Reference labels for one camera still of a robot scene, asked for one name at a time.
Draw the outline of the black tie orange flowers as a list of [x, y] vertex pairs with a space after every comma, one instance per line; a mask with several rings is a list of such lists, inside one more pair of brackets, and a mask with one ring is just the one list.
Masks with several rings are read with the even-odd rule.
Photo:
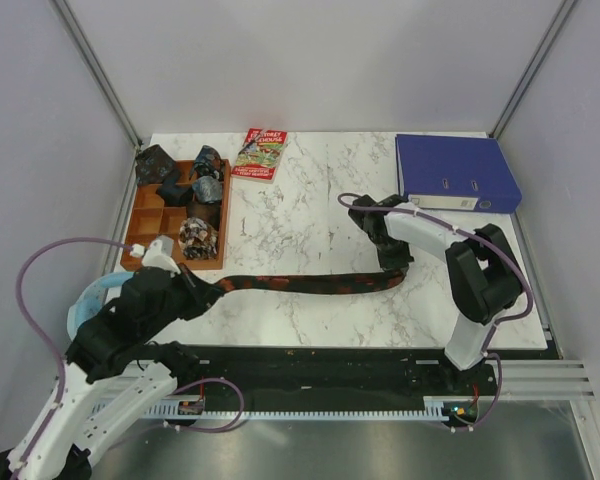
[[311, 295], [354, 295], [389, 290], [401, 284], [405, 277], [406, 272], [401, 269], [328, 275], [233, 275], [218, 280], [214, 286], [224, 293], [262, 290]]

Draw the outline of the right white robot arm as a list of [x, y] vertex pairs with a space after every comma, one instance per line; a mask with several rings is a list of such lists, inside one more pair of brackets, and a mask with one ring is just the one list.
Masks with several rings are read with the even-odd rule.
[[458, 317], [444, 347], [449, 362], [438, 368], [438, 381], [447, 392], [463, 392], [474, 381], [472, 367], [486, 356], [497, 325], [526, 314], [501, 313], [521, 295], [527, 306], [533, 296], [507, 237], [500, 227], [487, 224], [469, 232], [391, 195], [378, 202], [368, 195], [338, 196], [349, 217], [374, 244], [384, 270], [406, 270], [416, 247], [445, 263]]

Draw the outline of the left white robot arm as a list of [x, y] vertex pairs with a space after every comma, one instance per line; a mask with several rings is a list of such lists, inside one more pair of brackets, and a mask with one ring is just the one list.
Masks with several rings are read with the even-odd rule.
[[198, 358], [154, 343], [172, 322], [208, 311], [226, 293], [194, 275], [143, 267], [77, 329], [59, 378], [26, 436], [0, 452], [0, 479], [86, 479], [104, 450], [162, 397], [199, 382]]

